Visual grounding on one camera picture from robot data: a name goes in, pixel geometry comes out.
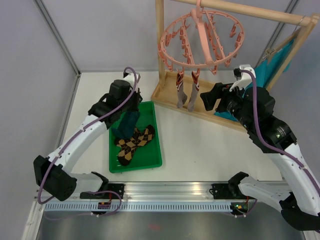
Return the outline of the grey sock red striped cuff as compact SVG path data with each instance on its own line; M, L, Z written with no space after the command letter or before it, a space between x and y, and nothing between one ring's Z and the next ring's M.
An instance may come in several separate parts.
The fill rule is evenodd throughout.
M184 92L184 75L182 73L177 73L176 75L176 89L177 89L177 98L178 98L178 101L177 101L177 108L182 108L183 105L186 103L187 101L187 95L185 94Z

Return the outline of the pink hanger clip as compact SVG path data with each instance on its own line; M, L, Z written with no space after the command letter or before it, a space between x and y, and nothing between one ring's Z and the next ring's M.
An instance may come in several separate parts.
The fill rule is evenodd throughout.
M183 67L182 69L176 69L176 71L177 71L177 76L179 77L179 78L183 78L184 77L184 75L185 75L185 68Z
M200 76L200 72L201 72L201 70L200 70L199 68L198 68L196 71L192 71L192 72L191 72L192 78L193 78L193 79L198 79L199 76Z

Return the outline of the dark teal christmas sock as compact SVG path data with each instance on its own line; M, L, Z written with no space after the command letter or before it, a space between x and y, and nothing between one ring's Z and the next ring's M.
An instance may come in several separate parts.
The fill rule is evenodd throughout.
M113 135L119 139L130 139L134 135L139 117L139 111L126 111L119 126L111 129Z

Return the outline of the pink round clip hanger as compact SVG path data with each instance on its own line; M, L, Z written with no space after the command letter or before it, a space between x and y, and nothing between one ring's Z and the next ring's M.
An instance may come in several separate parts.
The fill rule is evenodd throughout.
M234 43L234 50L229 53L224 52L224 47L218 35L215 26L216 22L214 21L216 16L225 17L233 21L229 37L233 38L237 36L237 38ZM191 26L190 24L186 24L189 19L193 20L197 29L204 55L204 63L196 63L194 60L191 43L187 34L187 29ZM181 41L181 48L184 50L182 56L185 58L185 61L178 61L167 53L166 48L176 36L179 36ZM201 7L201 1L197 0L195 8L191 9L190 13L177 18L164 30L157 46L158 56L171 72L174 66L177 65L182 68L196 69L197 71L208 68L215 75L219 65L230 66L231 60L237 57L244 39L245 30L238 19L222 11L205 10Z

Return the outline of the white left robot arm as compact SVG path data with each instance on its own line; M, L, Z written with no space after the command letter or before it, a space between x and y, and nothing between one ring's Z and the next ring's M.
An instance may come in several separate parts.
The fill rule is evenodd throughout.
M88 147L118 121L122 113L138 108L142 97L137 85L129 76L114 80L109 92L90 108L73 136L48 156L35 158L35 181L40 190L59 201L65 201L73 194L93 194L99 199L108 195L109 180L105 176L95 171L72 173L72 169Z

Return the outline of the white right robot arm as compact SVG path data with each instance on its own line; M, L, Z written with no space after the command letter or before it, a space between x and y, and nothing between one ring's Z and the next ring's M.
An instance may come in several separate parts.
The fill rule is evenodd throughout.
M230 113L245 128L252 142L277 166L290 190L279 190L241 171L228 181L228 192L235 198L248 196L269 205L298 231L319 231L320 185L310 179L312 174L307 171L295 135L284 121L273 115L276 101L263 87L256 88L258 123L263 140L272 148L259 140L254 123L253 90L253 87L231 90L230 84L217 83L200 97L206 111L219 102L216 111Z

